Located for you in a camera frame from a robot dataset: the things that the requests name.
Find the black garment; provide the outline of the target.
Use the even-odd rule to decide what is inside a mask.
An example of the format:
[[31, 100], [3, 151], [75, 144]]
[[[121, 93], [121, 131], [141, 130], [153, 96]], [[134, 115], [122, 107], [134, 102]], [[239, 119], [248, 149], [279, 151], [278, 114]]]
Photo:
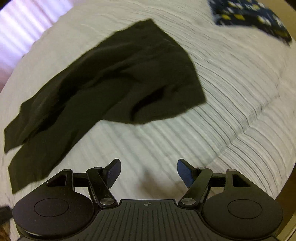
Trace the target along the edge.
[[188, 53], [151, 19], [115, 32], [23, 102], [4, 129], [16, 193], [46, 178], [101, 120], [144, 124], [206, 101]]

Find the pink curtain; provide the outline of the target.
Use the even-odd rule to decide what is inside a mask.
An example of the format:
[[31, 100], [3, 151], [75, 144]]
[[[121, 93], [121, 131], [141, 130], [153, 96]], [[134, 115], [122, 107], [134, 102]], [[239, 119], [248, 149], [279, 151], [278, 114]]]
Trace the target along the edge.
[[75, 1], [1, 1], [1, 88], [43, 32]]

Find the navy patterned folded garment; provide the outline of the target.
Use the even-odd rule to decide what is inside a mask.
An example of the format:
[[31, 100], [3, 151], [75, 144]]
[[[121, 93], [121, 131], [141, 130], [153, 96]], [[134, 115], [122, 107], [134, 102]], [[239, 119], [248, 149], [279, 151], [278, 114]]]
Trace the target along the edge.
[[258, 1], [210, 0], [217, 25], [255, 27], [290, 45], [292, 37], [281, 19]]

